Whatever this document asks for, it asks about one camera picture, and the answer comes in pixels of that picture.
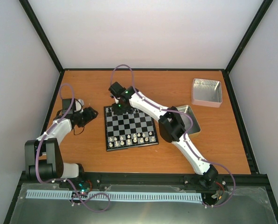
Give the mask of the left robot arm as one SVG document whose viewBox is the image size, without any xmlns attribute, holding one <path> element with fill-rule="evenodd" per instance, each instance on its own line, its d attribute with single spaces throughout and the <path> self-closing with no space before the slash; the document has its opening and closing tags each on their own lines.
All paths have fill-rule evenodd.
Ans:
<svg viewBox="0 0 278 224">
<path fill-rule="evenodd" d="M 83 167 L 77 163 L 63 162 L 60 143 L 75 127 L 84 128 L 97 118 L 98 112 L 92 107 L 84 108 L 81 99 L 65 98 L 62 109 L 56 114 L 51 127 L 35 140 L 25 143 L 25 174 L 29 180 L 39 182 L 51 179 L 68 179 L 76 188 L 86 184 Z"/>
</svg>

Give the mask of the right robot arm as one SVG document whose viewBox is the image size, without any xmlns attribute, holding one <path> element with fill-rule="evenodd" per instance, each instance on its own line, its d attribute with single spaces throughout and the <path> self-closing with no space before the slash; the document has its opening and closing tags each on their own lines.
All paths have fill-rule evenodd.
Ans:
<svg viewBox="0 0 278 224">
<path fill-rule="evenodd" d="M 115 82 L 110 85 L 109 91 L 115 99 L 115 103 L 112 104 L 115 113 L 124 113 L 134 108 L 151 116 L 158 122 L 162 139 L 178 148 L 190 162 L 195 174 L 200 176 L 201 187 L 209 189 L 212 186 L 218 171 L 191 141 L 182 118 L 185 113 L 174 106 L 166 107 L 152 101 L 132 86 L 126 89 Z"/>
</svg>

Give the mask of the black silver chess board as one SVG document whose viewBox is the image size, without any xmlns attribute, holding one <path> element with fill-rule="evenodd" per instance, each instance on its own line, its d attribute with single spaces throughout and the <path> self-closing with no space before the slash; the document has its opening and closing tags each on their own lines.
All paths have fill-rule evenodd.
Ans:
<svg viewBox="0 0 278 224">
<path fill-rule="evenodd" d="M 112 116 L 108 117 L 108 108 Z M 114 115 L 111 106 L 104 107 L 106 151 L 117 151 L 134 147 L 145 147 L 159 144 L 154 119 L 146 113 L 136 109 L 123 115 Z M 133 134 L 137 135 L 137 142 L 133 142 Z"/>
</svg>

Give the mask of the yellow metal tin box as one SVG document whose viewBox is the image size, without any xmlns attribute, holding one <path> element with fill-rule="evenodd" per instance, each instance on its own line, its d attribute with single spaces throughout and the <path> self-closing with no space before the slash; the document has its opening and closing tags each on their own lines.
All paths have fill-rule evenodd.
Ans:
<svg viewBox="0 0 278 224">
<path fill-rule="evenodd" d="M 197 118 L 195 117 L 192 108 L 189 105 L 183 105 L 183 106 L 178 106 L 177 110 L 182 113 L 185 113 L 185 115 L 181 114 L 180 116 L 185 125 L 185 129 L 189 130 L 188 135 L 190 139 L 197 137 L 201 132 L 201 127 L 197 121 Z"/>
</svg>

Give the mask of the black aluminium frame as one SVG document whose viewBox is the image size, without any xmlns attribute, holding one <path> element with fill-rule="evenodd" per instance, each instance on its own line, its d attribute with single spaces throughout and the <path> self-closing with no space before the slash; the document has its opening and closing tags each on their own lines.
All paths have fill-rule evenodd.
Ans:
<svg viewBox="0 0 278 224">
<path fill-rule="evenodd" d="M 52 59 L 56 69 L 59 72 L 57 85 L 55 87 L 53 97 L 52 97 L 52 100 L 50 102 L 49 110 L 47 112 L 45 121 L 43 123 L 43 128 L 42 128 L 42 133 L 43 133 L 43 131 L 45 131 L 45 129 L 47 128 L 48 119 L 51 116 L 51 112 L 52 112 L 52 109 L 54 107 L 58 91 L 60 89 L 60 84 L 63 80 L 64 72 L 66 70 L 110 70 L 110 68 L 104 68 L 104 69 L 97 69 L 97 68 L 93 68 L 93 69 L 72 69 L 72 68 L 68 68 L 68 69 L 64 69 L 62 67 L 62 65 L 61 65 L 61 63 L 60 63 L 52 45 L 50 44 L 50 42 L 48 40 L 48 37 L 46 36 L 46 34 L 45 34 L 45 32 L 44 32 L 36 14 L 35 14 L 32 6 L 31 6 L 31 4 L 29 3 L 29 1 L 28 0 L 19 0 L 19 3 L 22 6 L 22 8 L 23 8 L 24 12 L 26 13 L 29 21 L 31 22 L 32 26 L 34 27 L 35 31 L 37 32 L 37 35 L 41 39 L 41 41 L 42 41 L 44 47 L 46 48 L 50 58 Z M 253 36 L 253 34 L 256 31 L 258 25 L 262 21 L 263 17 L 267 13 L 267 11 L 270 8 L 270 6 L 272 5 L 272 3 L 273 3 L 273 0 L 263 0 L 263 2 L 260 5 L 258 11 L 256 12 L 251 24 L 249 25 L 246 33 L 244 34 L 242 40 L 240 41 L 237 49 L 235 50 L 233 56 L 231 57 L 228 65 L 225 69 L 168 69 L 168 68 L 159 68 L 159 69 L 156 69 L 156 68 L 135 68 L 134 69 L 135 71 L 218 71 L 218 70 L 220 70 L 223 74 L 224 82 L 225 82 L 225 85 L 226 85 L 226 89 L 227 89 L 227 92 L 228 92 L 228 96 L 229 96 L 229 99 L 230 99 L 230 103 L 231 103 L 232 110 L 233 110 L 233 113 L 234 113 L 234 116 L 235 116 L 236 124 L 237 124 L 237 127 L 238 127 L 238 131 L 240 133 L 240 137 L 241 137 L 241 140 L 242 140 L 242 143 L 243 143 L 244 150 L 245 150 L 246 153 L 249 151 L 248 155 L 250 156 L 250 159 L 253 162 L 254 171 L 256 170 L 258 172 L 258 174 L 252 173 L 251 175 L 249 175 L 251 180 L 255 180 L 255 178 L 259 178 L 261 176 L 263 178 L 264 175 L 259 173 L 258 166 L 257 166 L 257 163 L 256 163 L 256 159 L 255 159 L 253 150 L 252 150 L 251 145 L 250 145 L 247 130 L 246 130 L 244 121 L 242 119 L 242 114 L 241 114 L 241 111 L 240 111 L 240 108 L 239 108 L 239 105 L 238 105 L 238 102 L 237 102 L 237 99 L 236 99 L 236 96 L 235 96 L 235 93 L 234 93 L 232 83 L 230 81 L 229 74 L 230 74 L 231 70 L 234 68 L 234 66 L 235 66 L 236 62 L 238 61 L 238 59 L 240 58 L 243 50 L 247 46 L 249 40 Z M 10 207 L 9 207 L 8 212 L 6 214 L 4 224 L 9 224 L 10 223 L 10 219 L 11 219 L 11 217 L 13 215 L 13 211 L 14 211 L 14 203 L 17 202 L 17 197 L 16 196 L 18 196 L 18 190 L 21 189 L 21 185 L 22 185 L 21 178 L 22 178 L 23 174 L 24 174 L 24 171 L 22 172 L 19 183 L 17 184 L 13 199 L 11 201 Z M 271 205 L 272 205 L 272 208 L 273 208 L 273 213 L 275 215 L 276 221 L 278 223 L 278 205 L 277 205 L 275 196 L 272 192 L 272 189 L 270 189 L 268 191 L 268 197 L 269 197 L 269 200 L 271 202 Z"/>
</svg>

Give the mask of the metal base plate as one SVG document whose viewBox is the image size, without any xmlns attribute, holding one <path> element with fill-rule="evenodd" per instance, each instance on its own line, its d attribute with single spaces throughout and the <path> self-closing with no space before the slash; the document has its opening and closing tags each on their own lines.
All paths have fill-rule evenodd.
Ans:
<svg viewBox="0 0 278 224">
<path fill-rule="evenodd" d="M 186 202 L 95 201 L 27 199 L 27 190 L 69 190 L 57 184 L 24 184 L 12 224 L 275 224 L 276 218 L 264 188 L 238 188 L 228 203 L 212 208 Z M 170 186 L 113 185 L 106 192 L 193 193 Z"/>
</svg>

